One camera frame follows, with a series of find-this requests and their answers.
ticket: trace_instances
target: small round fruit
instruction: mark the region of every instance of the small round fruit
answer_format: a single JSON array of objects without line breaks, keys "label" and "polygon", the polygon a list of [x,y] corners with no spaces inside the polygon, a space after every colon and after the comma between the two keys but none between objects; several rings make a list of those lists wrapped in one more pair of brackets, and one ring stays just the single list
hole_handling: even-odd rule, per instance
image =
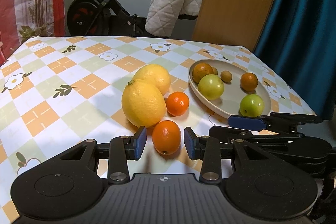
[{"label": "small round fruit", "polygon": [[165,99],[158,88],[141,79],[128,82],[121,96],[121,107],[136,127],[151,127],[166,114]]},{"label": "small round fruit", "polygon": [[264,111],[264,101],[259,95],[248,94],[241,100],[239,111],[243,116],[257,117]]},{"label": "small round fruit", "polygon": [[213,68],[207,63],[199,63],[193,69],[193,80],[198,84],[206,76],[213,74]]},{"label": "small round fruit", "polygon": [[180,147],[181,131],[173,121],[159,122],[153,130],[152,141],[162,155],[171,155]]},{"label": "small round fruit", "polygon": [[212,69],[213,69],[213,74],[218,75],[218,70],[215,67],[212,67]]},{"label": "small round fruit", "polygon": [[223,82],[230,83],[232,80],[232,74],[228,70],[223,70],[220,73],[220,78]]},{"label": "small round fruit", "polygon": [[254,73],[247,72],[244,73],[240,78],[240,86],[245,91],[254,91],[258,85],[258,78]]},{"label": "small round fruit", "polygon": [[216,100],[224,92],[224,83],[217,75],[206,75],[198,83],[198,91],[208,100]]},{"label": "small round fruit", "polygon": [[166,100],[166,107],[173,116],[183,115],[189,107],[189,97],[180,91],[173,92]]},{"label": "small round fruit", "polygon": [[170,87],[170,75],[168,71],[158,64],[148,64],[138,69],[134,79],[142,79],[156,86],[162,95],[165,95]]}]

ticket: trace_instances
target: yellow lemon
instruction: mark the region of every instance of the yellow lemon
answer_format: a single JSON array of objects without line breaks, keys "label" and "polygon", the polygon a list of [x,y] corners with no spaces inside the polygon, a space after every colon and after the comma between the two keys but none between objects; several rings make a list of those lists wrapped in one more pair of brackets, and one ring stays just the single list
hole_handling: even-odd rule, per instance
[{"label": "yellow lemon", "polygon": [[135,73],[132,79],[142,79],[150,82],[159,89],[162,95],[165,95],[170,87],[168,71],[158,64],[143,66]]},{"label": "yellow lemon", "polygon": [[128,82],[121,97],[126,118],[135,126],[151,127],[166,114],[166,103],[157,87],[134,79]]}]

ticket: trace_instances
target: teal curtain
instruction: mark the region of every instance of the teal curtain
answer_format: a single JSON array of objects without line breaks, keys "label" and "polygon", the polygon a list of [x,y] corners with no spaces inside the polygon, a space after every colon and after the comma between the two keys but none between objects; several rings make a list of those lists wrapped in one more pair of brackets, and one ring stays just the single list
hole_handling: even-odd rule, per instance
[{"label": "teal curtain", "polygon": [[274,0],[254,53],[317,115],[332,118],[336,0]]}]

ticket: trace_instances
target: plate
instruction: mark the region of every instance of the plate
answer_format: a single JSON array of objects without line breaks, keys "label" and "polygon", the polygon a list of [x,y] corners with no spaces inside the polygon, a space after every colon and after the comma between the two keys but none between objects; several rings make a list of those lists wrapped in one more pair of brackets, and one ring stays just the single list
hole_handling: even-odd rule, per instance
[{"label": "plate", "polygon": [[[192,72],[194,67],[199,63],[208,63],[210,66],[216,68],[218,70],[218,75],[221,75],[223,70],[228,70],[232,74],[232,81],[230,84],[224,83],[224,92],[222,96],[216,100],[209,101],[207,100],[199,91],[197,90],[197,84],[193,80]],[[236,67],[235,65],[226,63],[220,60],[211,60],[204,59],[199,60],[192,64],[189,69],[188,78],[191,89],[195,93],[198,99],[205,104],[209,109],[218,115],[228,118],[230,115],[240,115],[239,113],[239,105],[240,101],[247,95],[251,93],[255,93],[259,95],[264,100],[264,111],[262,115],[268,115],[271,111],[271,98],[265,87],[262,83],[258,82],[258,86],[254,92],[246,92],[240,87],[240,78],[246,73],[246,71],[241,68]]]}]

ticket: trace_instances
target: table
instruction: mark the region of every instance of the table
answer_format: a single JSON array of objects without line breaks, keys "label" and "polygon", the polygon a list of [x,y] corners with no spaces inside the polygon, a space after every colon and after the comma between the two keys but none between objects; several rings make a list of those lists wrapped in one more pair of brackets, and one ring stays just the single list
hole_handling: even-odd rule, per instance
[{"label": "table", "polygon": [[[253,72],[265,85],[272,111],[314,114],[277,74],[244,47],[143,37],[32,37],[0,68],[0,223],[18,216],[10,197],[14,179],[24,171],[73,145],[96,139],[109,142],[133,135],[136,128],[125,118],[121,95],[127,82],[145,64],[165,67],[171,92],[190,98],[187,113],[165,115],[181,132],[190,126],[208,135],[213,125],[227,126],[193,94],[188,69],[201,59],[220,59]],[[106,177],[107,160],[100,160],[98,175]],[[176,158],[159,155],[151,137],[139,161],[128,161],[133,173],[195,173],[201,161],[191,161],[181,140]],[[222,175],[231,174],[222,160]]]}]

